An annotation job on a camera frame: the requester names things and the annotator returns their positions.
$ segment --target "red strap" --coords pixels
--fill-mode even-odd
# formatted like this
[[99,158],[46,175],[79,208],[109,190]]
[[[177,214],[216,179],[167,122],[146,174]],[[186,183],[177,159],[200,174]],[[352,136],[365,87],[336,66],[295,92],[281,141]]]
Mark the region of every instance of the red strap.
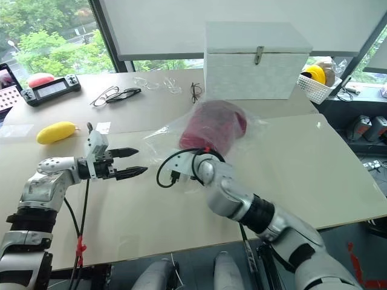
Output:
[[353,269],[359,284],[367,289],[385,289],[387,288],[387,280],[363,280],[363,271],[360,267],[359,259],[353,253],[353,243],[348,243],[348,252],[350,252]]
[[78,266],[83,266],[83,252],[87,249],[86,245],[82,245],[82,236],[78,237],[78,244],[77,244],[77,250],[76,255],[79,257],[78,259]]

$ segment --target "white basket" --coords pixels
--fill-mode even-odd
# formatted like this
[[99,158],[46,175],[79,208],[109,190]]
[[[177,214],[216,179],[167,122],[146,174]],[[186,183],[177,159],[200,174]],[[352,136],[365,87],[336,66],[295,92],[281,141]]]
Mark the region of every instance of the white basket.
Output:
[[336,77],[333,86],[328,87],[300,74],[297,84],[312,102],[321,104],[329,96],[331,91],[333,91],[341,83],[341,81],[342,79]]

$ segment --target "red object in bag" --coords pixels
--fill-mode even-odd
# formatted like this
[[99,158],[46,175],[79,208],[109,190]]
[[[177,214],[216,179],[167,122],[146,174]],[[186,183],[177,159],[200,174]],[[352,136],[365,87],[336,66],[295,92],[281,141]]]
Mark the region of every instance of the red object in bag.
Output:
[[197,107],[179,145],[182,149],[210,147],[225,155],[234,140],[244,136],[246,127],[241,108],[227,101],[207,101]]

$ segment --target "box lid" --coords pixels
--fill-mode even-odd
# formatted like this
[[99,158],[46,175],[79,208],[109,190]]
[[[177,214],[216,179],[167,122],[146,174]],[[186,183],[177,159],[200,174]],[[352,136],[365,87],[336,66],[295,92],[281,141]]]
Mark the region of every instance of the box lid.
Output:
[[312,46],[288,22],[206,22],[207,53],[310,53]]

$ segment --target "game controller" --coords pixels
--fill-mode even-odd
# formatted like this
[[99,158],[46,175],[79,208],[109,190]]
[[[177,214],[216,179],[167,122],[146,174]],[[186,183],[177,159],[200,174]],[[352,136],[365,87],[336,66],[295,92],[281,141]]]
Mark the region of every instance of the game controller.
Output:
[[23,89],[21,96],[30,106],[39,106],[41,103],[80,90],[80,83],[75,74],[68,74],[65,77],[45,83],[35,88]]

